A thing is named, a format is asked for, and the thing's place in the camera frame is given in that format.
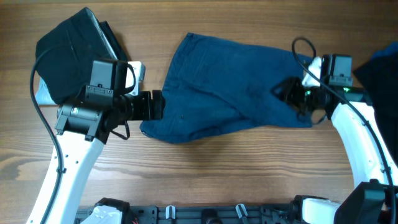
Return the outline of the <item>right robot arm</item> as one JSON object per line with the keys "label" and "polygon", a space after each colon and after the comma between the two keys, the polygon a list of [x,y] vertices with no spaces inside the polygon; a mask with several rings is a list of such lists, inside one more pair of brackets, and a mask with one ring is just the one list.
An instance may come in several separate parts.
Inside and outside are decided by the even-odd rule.
{"label": "right robot arm", "polygon": [[292,215],[303,223],[397,223],[397,166],[378,130],[369,94],[353,86],[352,58],[315,57],[303,78],[290,77],[272,89],[299,118],[324,110],[345,147],[354,190],[342,202],[302,196]]}

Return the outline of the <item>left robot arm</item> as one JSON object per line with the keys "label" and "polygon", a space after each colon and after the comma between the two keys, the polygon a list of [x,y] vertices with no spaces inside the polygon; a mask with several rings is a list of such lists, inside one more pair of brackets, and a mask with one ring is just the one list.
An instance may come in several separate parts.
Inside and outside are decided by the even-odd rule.
{"label": "left robot arm", "polygon": [[83,99],[57,112],[54,149],[28,223],[73,223],[88,176],[109,135],[128,121],[163,117],[160,90],[142,91],[141,62],[95,60]]}

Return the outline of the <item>dark blue shorts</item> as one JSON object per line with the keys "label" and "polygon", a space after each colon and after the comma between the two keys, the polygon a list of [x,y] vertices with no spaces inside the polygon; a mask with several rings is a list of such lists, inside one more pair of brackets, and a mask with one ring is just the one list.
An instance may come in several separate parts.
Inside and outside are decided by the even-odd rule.
{"label": "dark blue shorts", "polygon": [[176,144],[259,126],[309,128],[310,117],[277,96],[281,83],[302,75],[289,51],[189,33],[165,78],[163,118],[140,129]]}

